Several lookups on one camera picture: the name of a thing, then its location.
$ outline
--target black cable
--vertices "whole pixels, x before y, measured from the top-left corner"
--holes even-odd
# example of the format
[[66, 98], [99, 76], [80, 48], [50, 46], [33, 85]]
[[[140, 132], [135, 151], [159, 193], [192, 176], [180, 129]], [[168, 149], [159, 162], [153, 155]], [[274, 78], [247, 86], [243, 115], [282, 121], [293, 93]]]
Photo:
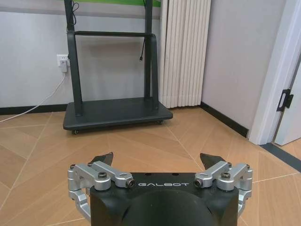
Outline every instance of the black cable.
[[76, 20], [76, 16], [75, 16], [74, 12], [79, 9], [79, 3], [74, 2], [73, 0], [71, 0], [70, 4], [71, 4], [71, 13], [68, 17], [67, 29], [68, 29], [68, 25], [73, 25], [74, 26], [76, 24], [77, 20]]
[[142, 46], [142, 52], [141, 52], [141, 56], [139, 58], [140, 61], [143, 60], [143, 51], [144, 51], [144, 46], [145, 46], [145, 38], [144, 38], [144, 41], [143, 41], [143, 46]]

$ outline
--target silver metal linkage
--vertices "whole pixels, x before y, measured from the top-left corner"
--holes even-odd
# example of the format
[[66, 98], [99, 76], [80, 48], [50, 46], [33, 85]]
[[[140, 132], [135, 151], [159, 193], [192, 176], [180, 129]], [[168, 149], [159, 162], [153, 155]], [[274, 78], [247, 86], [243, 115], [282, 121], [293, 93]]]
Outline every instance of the silver metal linkage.
[[200, 188], [211, 187], [216, 179], [216, 185], [224, 191], [232, 191], [234, 187], [239, 190], [238, 215], [240, 215], [246, 204], [246, 200], [252, 195], [253, 170], [249, 165], [240, 163], [231, 168], [230, 164], [220, 161], [203, 173], [195, 174], [195, 186]]
[[96, 161], [85, 164], [71, 165], [68, 170], [69, 197], [76, 203], [78, 211], [91, 222], [90, 206], [87, 202], [87, 195], [90, 195], [90, 188], [104, 191], [111, 187], [111, 180], [117, 187], [131, 188], [135, 181], [131, 173], [120, 172], [117, 169]]

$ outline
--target mobile tv cart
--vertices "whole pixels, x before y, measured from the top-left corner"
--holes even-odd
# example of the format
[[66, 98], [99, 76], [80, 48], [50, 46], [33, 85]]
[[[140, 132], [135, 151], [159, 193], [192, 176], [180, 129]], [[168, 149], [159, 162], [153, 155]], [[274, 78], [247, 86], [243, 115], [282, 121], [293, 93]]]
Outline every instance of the mobile tv cart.
[[[74, 31], [72, 1], [64, 0], [64, 3], [74, 102], [67, 106], [63, 128], [77, 134], [83, 129], [150, 121], [161, 124], [163, 120], [171, 119], [173, 114], [158, 100], [157, 41], [151, 33], [152, 0], [145, 1], [145, 33]], [[76, 35], [145, 38], [144, 97], [82, 101]]]

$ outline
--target green screen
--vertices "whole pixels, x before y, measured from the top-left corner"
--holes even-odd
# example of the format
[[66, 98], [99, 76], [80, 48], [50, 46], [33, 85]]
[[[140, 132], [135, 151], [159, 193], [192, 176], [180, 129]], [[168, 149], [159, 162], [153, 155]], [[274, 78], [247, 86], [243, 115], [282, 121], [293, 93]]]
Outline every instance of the green screen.
[[[133, 5], [133, 6], [143, 6], [143, 0], [76, 0], [85, 2], [98, 2], [98, 3], [108, 3], [108, 4], [119, 4], [119, 5]], [[153, 0], [154, 7], [161, 7], [161, 2]]]

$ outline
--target door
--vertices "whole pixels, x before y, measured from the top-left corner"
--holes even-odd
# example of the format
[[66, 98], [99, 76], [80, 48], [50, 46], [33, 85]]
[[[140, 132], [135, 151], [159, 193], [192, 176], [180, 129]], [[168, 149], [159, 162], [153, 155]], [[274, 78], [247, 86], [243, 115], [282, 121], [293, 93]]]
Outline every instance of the door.
[[298, 70], [293, 82], [291, 94], [293, 100], [289, 108], [284, 110], [275, 143], [285, 145], [293, 140], [301, 138], [301, 66], [300, 61]]

